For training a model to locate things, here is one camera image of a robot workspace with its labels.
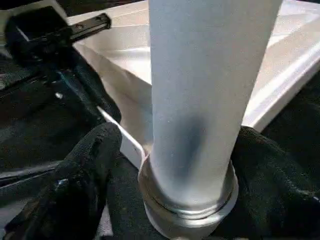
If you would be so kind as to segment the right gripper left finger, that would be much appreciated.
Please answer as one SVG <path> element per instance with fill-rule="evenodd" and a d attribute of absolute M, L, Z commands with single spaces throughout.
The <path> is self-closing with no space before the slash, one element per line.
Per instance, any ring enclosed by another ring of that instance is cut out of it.
<path fill-rule="evenodd" d="M 49 175 L 48 183 L 4 228 L 6 240 L 92 240 L 122 144 L 118 126 L 100 124 Z"/>

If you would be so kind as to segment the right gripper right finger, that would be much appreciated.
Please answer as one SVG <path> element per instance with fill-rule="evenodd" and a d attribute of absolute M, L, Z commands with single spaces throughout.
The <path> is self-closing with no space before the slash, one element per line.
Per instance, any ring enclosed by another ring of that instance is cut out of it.
<path fill-rule="evenodd" d="M 275 141 L 243 126 L 231 160 L 249 235 L 320 237 L 320 189 Z"/>

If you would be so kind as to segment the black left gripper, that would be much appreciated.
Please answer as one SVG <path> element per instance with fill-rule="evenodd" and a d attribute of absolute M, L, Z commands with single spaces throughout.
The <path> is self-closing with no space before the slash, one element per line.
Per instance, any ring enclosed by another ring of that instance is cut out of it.
<path fill-rule="evenodd" d="M 43 64 L 73 43 L 109 30 L 111 25 L 105 13 L 69 25 L 52 6 L 46 6 L 11 16 L 4 28 L 5 47 L 22 66 Z M 74 73 L 95 104 L 120 123 L 121 111 L 92 66 L 85 59 L 77 59 Z"/>

